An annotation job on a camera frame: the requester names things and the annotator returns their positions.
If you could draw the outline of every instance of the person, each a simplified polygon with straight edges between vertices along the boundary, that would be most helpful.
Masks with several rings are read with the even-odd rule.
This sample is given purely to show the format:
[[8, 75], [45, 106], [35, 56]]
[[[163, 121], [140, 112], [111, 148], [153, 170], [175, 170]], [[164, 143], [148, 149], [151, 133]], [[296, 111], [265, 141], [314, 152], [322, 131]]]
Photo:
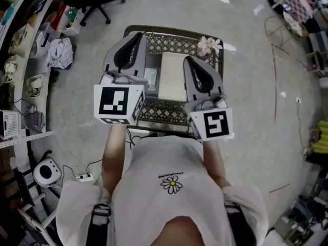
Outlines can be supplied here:
[[[263, 244], [269, 224], [261, 193], [230, 185], [217, 141], [142, 138], [122, 176], [125, 140], [126, 126], [111, 126], [103, 188], [65, 182], [56, 213], [64, 246]], [[109, 223], [93, 222], [97, 204], [109, 205]]]

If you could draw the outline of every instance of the black and white marker cube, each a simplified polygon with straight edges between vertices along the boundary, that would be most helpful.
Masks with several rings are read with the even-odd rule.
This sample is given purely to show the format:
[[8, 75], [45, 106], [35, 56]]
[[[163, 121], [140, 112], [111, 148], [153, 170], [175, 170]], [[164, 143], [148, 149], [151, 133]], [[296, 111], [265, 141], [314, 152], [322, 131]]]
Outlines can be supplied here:
[[101, 122], [134, 125], [145, 100], [143, 85], [95, 85], [94, 116]]
[[190, 112], [188, 121], [197, 139], [203, 141], [233, 135], [231, 108]]

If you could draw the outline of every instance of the concrete floor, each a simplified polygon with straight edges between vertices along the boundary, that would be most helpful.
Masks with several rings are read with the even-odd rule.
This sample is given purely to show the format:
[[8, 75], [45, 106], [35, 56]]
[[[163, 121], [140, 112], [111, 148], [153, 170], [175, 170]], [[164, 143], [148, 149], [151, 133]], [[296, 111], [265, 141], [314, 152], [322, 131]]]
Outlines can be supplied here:
[[[88, 163], [101, 159], [109, 127], [93, 117], [93, 85], [99, 82], [107, 50], [122, 38], [127, 26], [167, 26], [220, 37], [225, 43], [223, 83], [234, 116], [234, 138], [220, 141], [228, 180], [261, 189], [272, 225], [302, 191], [311, 168], [301, 156], [296, 98], [302, 100], [304, 144], [308, 128], [317, 123], [321, 102], [318, 79], [274, 49], [278, 94], [274, 123], [271, 43], [279, 44], [280, 35], [265, 35], [264, 20], [274, 15], [266, 0], [126, 0], [104, 5], [104, 10], [111, 25], [95, 11], [74, 38], [77, 51], [72, 68], [61, 71], [48, 95], [50, 129], [55, 134], [33, 141], [34, 153], [41, 156], [50, 148], [58, 165], [68, 165], [76, 174], [85, 174]], [[268, 31], [280, 24], [278, 19], [269, 20]], [[305, 62], [299, 42], [291, 39], [283, 48]], [[98, 174], [100, 164], [90, 170]], [[65, 173], [65, 179], [73, 177], [67, 168]]]

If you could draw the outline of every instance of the daisy print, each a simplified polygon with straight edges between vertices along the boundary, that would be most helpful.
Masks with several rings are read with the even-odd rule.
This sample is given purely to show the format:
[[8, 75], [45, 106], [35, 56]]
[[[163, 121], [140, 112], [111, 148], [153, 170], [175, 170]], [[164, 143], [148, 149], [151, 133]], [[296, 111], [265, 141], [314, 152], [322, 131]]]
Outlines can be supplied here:
[[161, 185], [165, 190], [168, 190], [169, 194], [177, 193], [182, 188], [182, 184], [178, 182], [177, 176], [164, 179]]

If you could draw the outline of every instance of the white t-shirt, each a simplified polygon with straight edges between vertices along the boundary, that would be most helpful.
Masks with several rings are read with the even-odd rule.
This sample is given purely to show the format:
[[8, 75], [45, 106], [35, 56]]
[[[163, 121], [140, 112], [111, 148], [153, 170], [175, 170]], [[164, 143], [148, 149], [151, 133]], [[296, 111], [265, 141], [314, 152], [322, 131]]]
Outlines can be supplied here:
[[[207, 174], [201, 150], [197, 141], [175, 136], [139, 141], [131, 165], [113, 193], [114, 221], [109, 225], [108, 246], [115, 240], [117, 246], [151, 245], [166, 222], [177, 216], [193, 220], [206, 246], [234, 246], [224, 201], [240, 205], [257, 245], [263, 244], [269, 224], [259, 190], [250, 186], [221, 189]], [[99, 197], [96, 186], [64, 185], [56, 216], [64, 246], [85, 245]]]

